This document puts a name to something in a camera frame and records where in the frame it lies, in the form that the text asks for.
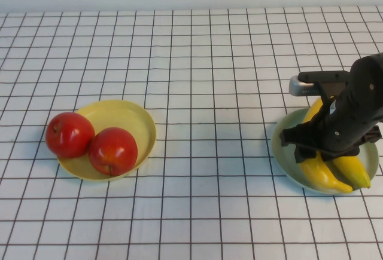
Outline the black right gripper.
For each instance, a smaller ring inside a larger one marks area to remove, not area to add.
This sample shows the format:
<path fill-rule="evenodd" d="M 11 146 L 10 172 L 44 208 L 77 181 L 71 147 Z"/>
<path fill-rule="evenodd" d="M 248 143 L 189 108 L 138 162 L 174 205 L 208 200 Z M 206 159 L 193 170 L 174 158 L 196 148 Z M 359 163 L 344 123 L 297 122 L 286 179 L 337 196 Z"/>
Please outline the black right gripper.
<path fill-rule="evenodd" d="M 315 159 L 317 152 L 323 161 L 354 157 L 360 146 L 381 139 L 378 122 L 380 119 L 367 120 L 347 100 L 332 98 L 324 103 L 317 98 L 296 125 L 281 126 L 279 141 L 283 147 L 295 146 L 296 163 Z"/>

